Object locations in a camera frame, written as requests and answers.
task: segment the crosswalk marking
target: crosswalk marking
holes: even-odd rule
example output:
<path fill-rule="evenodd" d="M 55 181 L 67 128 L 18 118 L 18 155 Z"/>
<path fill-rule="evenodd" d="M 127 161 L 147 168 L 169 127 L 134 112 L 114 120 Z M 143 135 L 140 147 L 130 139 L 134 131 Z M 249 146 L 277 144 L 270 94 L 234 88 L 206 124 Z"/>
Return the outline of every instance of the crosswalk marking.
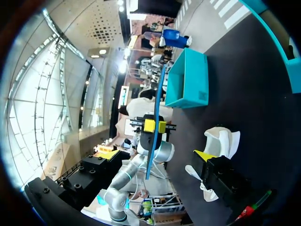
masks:
<path fill-rule="evenodd" d="M 242 18 L 249 10 L 246 6 L 240 7 L 224 24 L 227 29 L 229 29 L 233 24 L 235 24 L 240 18 Z"/>
<path fill-rule="evenodd" d="M 185 8 L 184 7 L 182 7 L 182 14 L 183 14 L 183 16 L 185 16 Z"/>
<path fill-rule="evenodd" d="M 218 0 L 217 3 L 214 5 L 214 8 L 217 9 L 225 0 Z"/>
<path fill-rule="evenodd" d="M 237 3 L 237 2 L 238 2 L 238 0 L 230 0 L 230 1 L 225 5 L 225 7 L 222 8 L 222 10 L 218 13 L 218 15 L 219 15 L 220 17 L 222 17 L 223 15 L 225 15 L 226 12 L 228 12 L 228 11 L 235 5 L 235 3 Z"/>
<path fill-rule="evenodd" d="M 188 10 L 188 4 L 187 4 L 187 1 L 185 1 L 185 8 L 186 8 L 186 11 Z"/>

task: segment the robotic arm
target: robotic arm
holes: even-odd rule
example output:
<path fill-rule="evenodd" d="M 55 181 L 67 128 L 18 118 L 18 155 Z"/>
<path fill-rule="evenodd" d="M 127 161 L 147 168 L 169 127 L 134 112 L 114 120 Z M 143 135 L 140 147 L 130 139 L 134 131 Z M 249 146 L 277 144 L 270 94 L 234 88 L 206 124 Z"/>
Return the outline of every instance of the robotic arm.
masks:
<path fill-rule="evenodd" d="M 101 190 L 99 193 L 109 205 L 110 217 L 117 222 L 125 221 L 127 218 L 124 208 L 128 197 L 120 189 L 135 177 L 139 169 L 146 168 L 147 165 L 148 150 L 144 149 L 139 143 L 137 151 L 138 155 L 132 159 L 124 170 L 118 172 L 108 189 L 106 191 Z M 155 150 L 153 166 L 160 162 L 170 161 L 173 155 L 174 145 L 162 141 L 160 147 Z"/>

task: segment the teal edge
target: teal edge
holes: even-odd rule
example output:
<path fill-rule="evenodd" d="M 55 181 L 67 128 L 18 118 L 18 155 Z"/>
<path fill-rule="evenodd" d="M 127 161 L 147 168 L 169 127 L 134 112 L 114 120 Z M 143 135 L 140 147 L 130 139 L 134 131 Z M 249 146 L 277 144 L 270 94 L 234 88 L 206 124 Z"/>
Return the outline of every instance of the teal edge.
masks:
<path fill-rule="evenodd" d="M 239 1 L 242 2 L 252 12 L 252 14 L 260 21 L 260 23 L 263 25 L 263 27 L 267 30 L 267 32 L 269 33 L 272 40 L 274 41 L 274 43 L 284 61 L 284 64 L 285 64 L 285 67 L 286 67 L 286 70 L 287 70 L 287 73 L 288 73 L 288 76 L 289 76 L 289 79 L 291 82 L 292 92 L 293 93 L 301 93 L 301 58 L 298 57 L 295 59 L 288 60 L 277 37 L 275 36 L 273 31 L 269 28 L 269 26 L 264 22 L 264 20 L 256 12 L 256 11 L 258 11 L 258 9 L 255 7 L 255 10 L 256 10 L 255 11 L 253 8 L 251 8 L 246 3 L 246 1 L 248 1 L 248 0 L 239 0 Z"/>

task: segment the cardboard box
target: cardboard box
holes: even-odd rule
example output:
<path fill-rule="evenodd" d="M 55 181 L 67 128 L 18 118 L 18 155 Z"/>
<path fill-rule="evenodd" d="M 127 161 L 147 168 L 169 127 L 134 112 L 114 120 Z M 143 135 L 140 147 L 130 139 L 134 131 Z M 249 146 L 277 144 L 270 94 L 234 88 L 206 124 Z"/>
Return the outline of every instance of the cardboard box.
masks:
<path fill-rule="evenodd" d="M 168 224 L 176 224 L 182 221 L 185 213 L 182 214 L 153 214 L 153 219 L 155 225 L 168 225 Z"/>
<path fill-rule="evenodd" d="M 158 47 L 159 43 L 160 43 L 160 38 L 150 40 L 150 45 L 153 46 L 154 48 Z"/>

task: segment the mechanical part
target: mechanical part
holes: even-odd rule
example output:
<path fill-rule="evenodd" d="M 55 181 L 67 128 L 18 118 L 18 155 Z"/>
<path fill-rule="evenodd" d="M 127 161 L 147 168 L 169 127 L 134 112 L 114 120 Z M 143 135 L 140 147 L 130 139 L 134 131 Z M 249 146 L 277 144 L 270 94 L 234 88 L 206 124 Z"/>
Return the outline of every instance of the mechanical part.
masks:
<path fill-rule="evenodd" d="M 274 198 L 275 191 L 253 189 L 251 181 L 236 172 L 225 156 L 215 158 L 208 154 L 203 156 L 202 153 L 194 153 L 196 157 L 193 158 L 193 168 L 206 189 L 213 189 L 219 199 L 232 209 L 227 225 L 259 225 L 255 222 L 262 218 L 261 214 Z"/>

